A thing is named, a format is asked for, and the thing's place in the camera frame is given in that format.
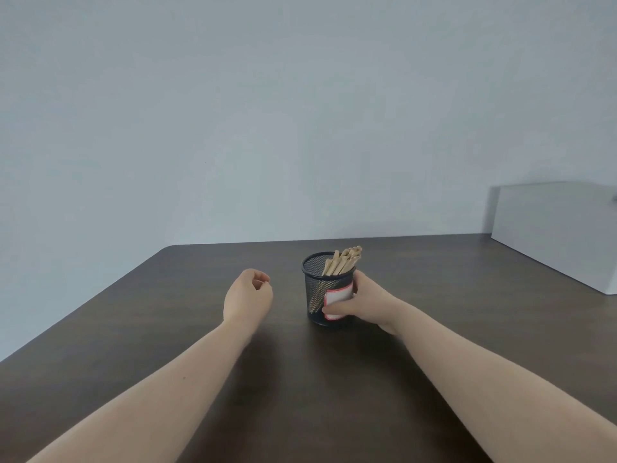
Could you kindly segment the person's right forearm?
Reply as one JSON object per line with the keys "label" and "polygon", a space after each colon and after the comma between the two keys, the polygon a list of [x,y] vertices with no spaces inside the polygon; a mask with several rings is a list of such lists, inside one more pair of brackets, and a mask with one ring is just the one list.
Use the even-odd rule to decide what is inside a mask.
{"label": "person's right forearm", "polygon": [[494,463],[617,463],[617,426],[399,301],[392,328]]}

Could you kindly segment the bundle of wooden sticks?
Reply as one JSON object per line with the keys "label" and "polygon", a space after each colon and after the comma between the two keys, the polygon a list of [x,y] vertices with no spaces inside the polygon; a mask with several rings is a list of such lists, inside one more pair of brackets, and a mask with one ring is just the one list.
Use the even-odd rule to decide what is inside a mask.
{"label": "bundle of wooden sticks", "polygon": [[336,250],[331,258],[326,259],[321,275],[331,277],[351,271],[360,260],[362,250],[361,246]]}

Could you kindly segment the person's right hand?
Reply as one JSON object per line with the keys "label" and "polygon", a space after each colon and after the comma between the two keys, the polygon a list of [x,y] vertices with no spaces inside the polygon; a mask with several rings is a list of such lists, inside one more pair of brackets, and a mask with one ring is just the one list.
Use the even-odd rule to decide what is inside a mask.
{"label": "person's right hand", "polygon": [[353,274],[353,296],[344,301],[333,303],[354,303],[353,315],[365,322],[378,325],[388,334],[397,335],[397,320],[404,303],[391,295],[377,282],[363,272],[356,270]]}

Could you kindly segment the person's left hand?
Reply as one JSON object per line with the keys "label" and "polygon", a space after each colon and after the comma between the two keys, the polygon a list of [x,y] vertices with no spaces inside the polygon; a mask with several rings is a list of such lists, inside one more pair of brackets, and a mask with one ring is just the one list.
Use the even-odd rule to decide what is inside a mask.
{"label": "person's left hand", "polygon": [[255,290],[251,270],[246,269],[234,280],[227,291],[223,306],[223,322],[240,325],[255,332],[271,309],[272,290]]}

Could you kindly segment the white box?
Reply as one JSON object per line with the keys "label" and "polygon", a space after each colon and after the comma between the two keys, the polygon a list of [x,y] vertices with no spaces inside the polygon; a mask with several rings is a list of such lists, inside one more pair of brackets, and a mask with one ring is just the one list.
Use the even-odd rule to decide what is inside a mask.
{"label": "white box", "polygon": [[617,295],[617,186],[502,186],[492,238],[605,295]]}

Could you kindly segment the black mesh cup with label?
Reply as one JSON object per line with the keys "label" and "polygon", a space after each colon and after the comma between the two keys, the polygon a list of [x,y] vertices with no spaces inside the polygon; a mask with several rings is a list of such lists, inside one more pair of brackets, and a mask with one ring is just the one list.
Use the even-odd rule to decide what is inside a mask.
{"label": "black mesh cup with label", "polygon": [[345,273],[322,274],[326,260],[333,251],[311,254],[302,262],[305,279],[307,317],[316,325],[328,328],[346,328],[353,323],[352,316],[323,313],[324,306],[350,300],[353,297],[353,274],[356,267]]}

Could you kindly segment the person's left forearm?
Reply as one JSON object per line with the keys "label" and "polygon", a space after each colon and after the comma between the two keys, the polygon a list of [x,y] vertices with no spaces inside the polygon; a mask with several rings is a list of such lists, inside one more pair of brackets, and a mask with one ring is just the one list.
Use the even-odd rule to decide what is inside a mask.
{"label": "person's left forearm", "polygon": [[27,463],[175,463],[258,325],[224,320]]}

